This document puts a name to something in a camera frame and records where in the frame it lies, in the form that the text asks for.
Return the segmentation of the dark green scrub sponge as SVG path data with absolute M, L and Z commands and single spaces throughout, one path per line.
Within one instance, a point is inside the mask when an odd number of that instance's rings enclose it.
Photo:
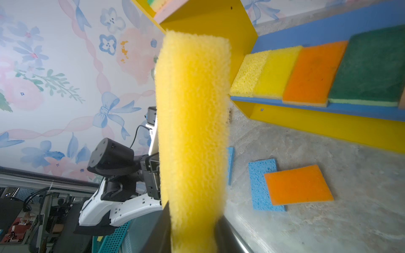
M 352 36 L 329 102 L 397 107 L 405 87 L 403 25 Z

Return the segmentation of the orange scrub sponge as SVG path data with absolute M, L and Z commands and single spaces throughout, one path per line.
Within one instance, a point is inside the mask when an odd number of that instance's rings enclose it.
M 305 47 L 283 93 L 282 102 L 290 105 L 328 106 L 328 96 L 348 41 Z

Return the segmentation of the light blue sponge right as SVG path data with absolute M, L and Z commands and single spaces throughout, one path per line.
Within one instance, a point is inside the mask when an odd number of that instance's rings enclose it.
M 255 210 L 285 212 L 284 206 L 272 205 L 264 175 L 277 172 L 275 159 L 250 162 L 248 170 L 251 181 L 252 203 Z

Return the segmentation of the pale yellow sponge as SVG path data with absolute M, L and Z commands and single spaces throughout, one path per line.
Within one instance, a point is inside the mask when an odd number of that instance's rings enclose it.
M 334 201 L 318 165 L 264 175 L 275 206 Z

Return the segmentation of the light blue sponge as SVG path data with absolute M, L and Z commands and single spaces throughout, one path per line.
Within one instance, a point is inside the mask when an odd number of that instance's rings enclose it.
M 233 173 L 235 148 L 229 147 L 229 148 L 227 148 L 227 151 L 228 151 L 227 184 L 230 186 L 232 184 L 232 173 Z
M 250 162 L 248 170 L 251 181 L 252 203 L 255 210 L 285 212 L 284 206 L 272 205 L 264 175 L 277 172 L 275 159 Z

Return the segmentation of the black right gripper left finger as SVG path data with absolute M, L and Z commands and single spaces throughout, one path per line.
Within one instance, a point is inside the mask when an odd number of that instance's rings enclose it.
M 171 253 L 171 217 L 166 203 L 141 253 Z

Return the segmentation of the pink orange sponge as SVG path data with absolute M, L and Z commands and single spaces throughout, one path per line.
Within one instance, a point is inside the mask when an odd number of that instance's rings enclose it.
M 405 89 L 403 90 L 403 93 L 401 95 L 399 105 L 398 105 L 398 109 L 401 109 L 401 110 L 405 109 Z

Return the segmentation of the yellow scrub sponge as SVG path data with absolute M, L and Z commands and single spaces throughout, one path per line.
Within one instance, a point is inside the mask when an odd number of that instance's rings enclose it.
M 302 49 L 303 46 L 295 46 L 269 51 L 253 97 L 281 100 Z

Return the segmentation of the light blue sponge left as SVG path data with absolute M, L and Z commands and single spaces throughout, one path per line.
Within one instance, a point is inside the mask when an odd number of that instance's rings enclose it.
M 230 186 L 232 184 L 232 173 L 233 173 L 235 148 L 229 147 L 229 148 L 227 148 L 227 151 L 228 151 L 227 184 Z

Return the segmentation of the yellow shelf unit frame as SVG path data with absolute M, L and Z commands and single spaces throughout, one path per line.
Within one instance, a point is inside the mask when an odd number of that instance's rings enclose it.
M 156 26 L 165 31 L 220 36 L 232 46 L 231 78 L 259 37 L 240 1 L 188 1 Z M 405 151 L 405 122 L 298 109 L 267 99 L 233 98 L 249 118 L 397 153 Z

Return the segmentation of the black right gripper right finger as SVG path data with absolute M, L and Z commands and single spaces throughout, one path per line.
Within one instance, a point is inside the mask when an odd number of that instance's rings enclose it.
M 215 240 L 219 253 L 254 253 L 225 216 L 215 226 Z

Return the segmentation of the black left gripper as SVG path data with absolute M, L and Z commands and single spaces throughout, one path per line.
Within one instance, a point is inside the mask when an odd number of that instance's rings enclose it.
M 142 156 L 140 159 L 140 165 L 148 196 L 153 197 L 156 200 L 160 200 L 161 190 L 159 153 L 150 156 Z

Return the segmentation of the porous yellow sponge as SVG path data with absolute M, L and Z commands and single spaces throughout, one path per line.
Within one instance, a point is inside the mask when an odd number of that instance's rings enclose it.
M 269 54 L 270 51 L 264 51 L 245 56 L 231 86 L 231 97 L 251 98 L 253 96 L 254 88 L 263 71 Z

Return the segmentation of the pink upper shelf board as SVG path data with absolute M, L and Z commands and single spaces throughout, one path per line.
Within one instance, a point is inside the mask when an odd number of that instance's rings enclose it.
M 154 20 L 158 24 L 162 23 L 187 2 L 188 0 L 167 0 L 167 3 L 155 13 Z

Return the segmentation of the bright green scrub sponge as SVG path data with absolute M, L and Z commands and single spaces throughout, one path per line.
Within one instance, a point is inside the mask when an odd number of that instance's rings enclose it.
M 147 3 L 156 13 L 167 3 L 167 0 L 148 0 Z

